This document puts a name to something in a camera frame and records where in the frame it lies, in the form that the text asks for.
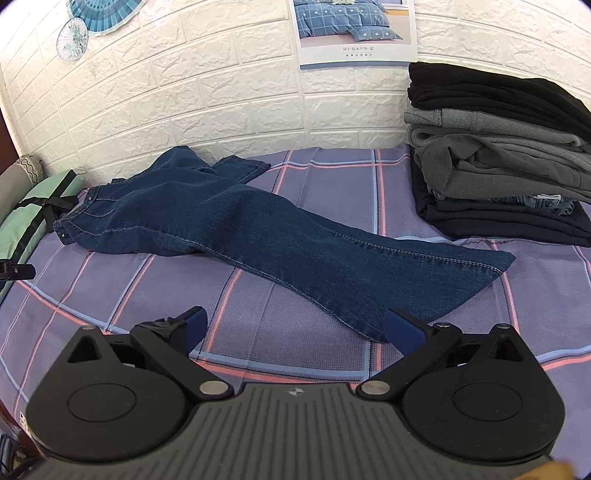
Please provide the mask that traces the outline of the folded grey garment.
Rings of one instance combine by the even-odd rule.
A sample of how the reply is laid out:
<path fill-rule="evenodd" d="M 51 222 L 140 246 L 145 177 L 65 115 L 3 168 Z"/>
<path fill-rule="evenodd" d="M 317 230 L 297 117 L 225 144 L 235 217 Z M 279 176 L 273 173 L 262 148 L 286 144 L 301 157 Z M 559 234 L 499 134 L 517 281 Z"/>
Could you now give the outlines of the folded grey garment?
<path fill-rule="evenodd" d="M 455 109 L 411 107 L 404 120 L 425 182 L 445 197 L 590 201 L 590 143 L 575 134 Z"/>

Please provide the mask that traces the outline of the purple plaid bed sheet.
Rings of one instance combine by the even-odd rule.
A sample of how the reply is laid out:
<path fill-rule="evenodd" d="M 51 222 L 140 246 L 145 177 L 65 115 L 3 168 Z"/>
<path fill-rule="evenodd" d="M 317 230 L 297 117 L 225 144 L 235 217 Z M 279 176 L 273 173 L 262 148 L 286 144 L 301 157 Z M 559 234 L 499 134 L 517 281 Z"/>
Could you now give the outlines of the purple plaid bed sheet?
<path fill-rule="evenodd" d="M 397 239 L 442 242 L 415 211 L 406 147 L 311 148 L 266 156 L 256 187 L 336 222 Z M 521 239 L 467 241 L 507 251 L 511 268 L 448 316 L 467 332 L 507 322 L 541 362 L 566 406 L 553 454 L 590 470 L 590 252 Z M 195 359 L 232 385 L 248 381 L 358 383 L 399 357 L 269 280 L 200 256 L 103 255 L 47 235 L 31 255 L 36 277 L 1 304 L 1 399 L 19 416 L 82 325 L 122 333 L 200 305 L 211 327 Z"/>

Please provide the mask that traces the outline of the bedding advertisement poster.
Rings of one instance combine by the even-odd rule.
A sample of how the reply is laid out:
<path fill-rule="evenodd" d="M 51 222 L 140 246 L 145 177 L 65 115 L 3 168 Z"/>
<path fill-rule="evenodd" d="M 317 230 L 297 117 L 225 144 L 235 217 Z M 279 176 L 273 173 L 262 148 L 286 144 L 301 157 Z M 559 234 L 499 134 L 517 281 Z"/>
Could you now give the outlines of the bedding advertisement poster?
<path fill-rule="evenodd" d="M 294 0 L 290 16 L 302 70 L 403 66 L 418 59 L 412 1 Z"/>

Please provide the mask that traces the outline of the folded black garment at bottom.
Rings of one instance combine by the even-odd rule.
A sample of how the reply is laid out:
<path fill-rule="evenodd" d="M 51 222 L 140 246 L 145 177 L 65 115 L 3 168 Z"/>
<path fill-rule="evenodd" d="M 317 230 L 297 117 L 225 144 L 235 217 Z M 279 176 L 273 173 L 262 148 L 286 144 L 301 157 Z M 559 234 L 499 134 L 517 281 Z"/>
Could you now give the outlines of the folded black garment at bottom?
<path fill-rule="evenodd" d="M 581 247 L 590 245 L 590 218 L 577 201 L 542 195 L 452 199 L 431 191 L 416 164 L 411 165 L 411 175 L 417 214 L 453 240 L 518 238 Z"/>

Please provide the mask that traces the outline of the small pale paper fan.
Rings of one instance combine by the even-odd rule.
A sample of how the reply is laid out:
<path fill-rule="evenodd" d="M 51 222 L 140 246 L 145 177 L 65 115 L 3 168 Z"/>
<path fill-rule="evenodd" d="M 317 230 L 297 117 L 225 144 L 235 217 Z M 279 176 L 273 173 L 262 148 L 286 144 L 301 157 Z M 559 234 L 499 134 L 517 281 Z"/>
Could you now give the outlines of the small pale paper fan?
<path fill-rule="evenodd" d="M 69 19 L 56 39 L 57 55 L 65 61 L 78 61 L 85 54 L 89 33 L 85 22 L 77 17 Z"/>

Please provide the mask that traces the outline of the large blue paper fan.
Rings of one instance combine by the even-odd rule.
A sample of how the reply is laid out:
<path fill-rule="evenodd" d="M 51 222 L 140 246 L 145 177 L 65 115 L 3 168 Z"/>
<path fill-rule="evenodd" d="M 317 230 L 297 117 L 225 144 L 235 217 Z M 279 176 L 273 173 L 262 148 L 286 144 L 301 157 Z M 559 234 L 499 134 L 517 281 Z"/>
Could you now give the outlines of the large blue paper fan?
<path fill-rule="evenodd" d="M 107 35 L 131 21 L 144 0 L 69 0 L 68 13 L 81 19 L 90 35 Z"/>

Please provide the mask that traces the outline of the folded black garment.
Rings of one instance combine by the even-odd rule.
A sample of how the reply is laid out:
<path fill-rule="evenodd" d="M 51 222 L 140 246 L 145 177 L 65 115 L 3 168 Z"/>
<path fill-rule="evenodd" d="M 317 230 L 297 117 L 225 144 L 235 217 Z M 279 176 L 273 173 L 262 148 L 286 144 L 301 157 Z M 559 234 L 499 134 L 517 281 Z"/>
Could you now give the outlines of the folded black garment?
<path fill-rule="evenodd" d="M 431 191 L 416 164 L 411 165 L 411 175 L 417 214 L 453 240 L 518 238 L 581 247 L 590 245 L 590 218 L 577 201 L 542 195 L 452 199 Z"/>
<path fill-rule="evenodd" d="M 408 98 L 415 108 L 483 112 L 590 140 L 590 111 L 549 80 L 426 62 L 411 63 L 409 76 Z"/>

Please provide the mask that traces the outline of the folded black garment on top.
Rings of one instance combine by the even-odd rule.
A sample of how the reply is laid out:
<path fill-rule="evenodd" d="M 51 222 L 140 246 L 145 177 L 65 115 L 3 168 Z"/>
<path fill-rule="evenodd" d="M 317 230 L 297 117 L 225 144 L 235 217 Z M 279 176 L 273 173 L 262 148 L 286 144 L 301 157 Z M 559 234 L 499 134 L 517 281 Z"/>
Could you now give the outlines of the folded black garment on top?
<path fill-rule="evenodd" d="M 483 112 L 590 140 L 590 111 L 549 80 L 426 62 L 411 63 L 409 76 L 408 98 L 415 108 Z"/>

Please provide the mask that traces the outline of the grey pillow with patterned edge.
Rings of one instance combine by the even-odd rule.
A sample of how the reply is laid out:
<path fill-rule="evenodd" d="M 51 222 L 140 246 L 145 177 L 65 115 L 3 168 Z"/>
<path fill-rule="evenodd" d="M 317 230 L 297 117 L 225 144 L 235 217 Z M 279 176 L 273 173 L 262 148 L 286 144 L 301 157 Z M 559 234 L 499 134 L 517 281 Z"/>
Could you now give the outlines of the grey pillow with patterned edge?
<path fill-rule="evenodd" d="M 0 177 L 0 223 L 14 210 L 25 195 L 45 178 L 41 161 L 24 155 Z"/>

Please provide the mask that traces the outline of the dark blue denim jeans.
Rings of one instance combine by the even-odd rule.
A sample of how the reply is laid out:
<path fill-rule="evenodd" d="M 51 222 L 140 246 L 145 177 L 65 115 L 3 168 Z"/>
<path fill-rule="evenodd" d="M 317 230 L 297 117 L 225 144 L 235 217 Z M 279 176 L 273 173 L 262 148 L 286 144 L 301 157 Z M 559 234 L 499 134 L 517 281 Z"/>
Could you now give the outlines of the dark blue denim jeans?
<path fill-rule="evenodd" d="M 215 164 L 186 146 L 144 171 L 92 187 L 57 220 L 64 244 L 105 254 L 201 252 L 315 303 L 373 341 L 390 308 L 435 321 L 513 263 L 506 252 L 396 240 L 342 225 L 252 187 L 262 161 Z"/>

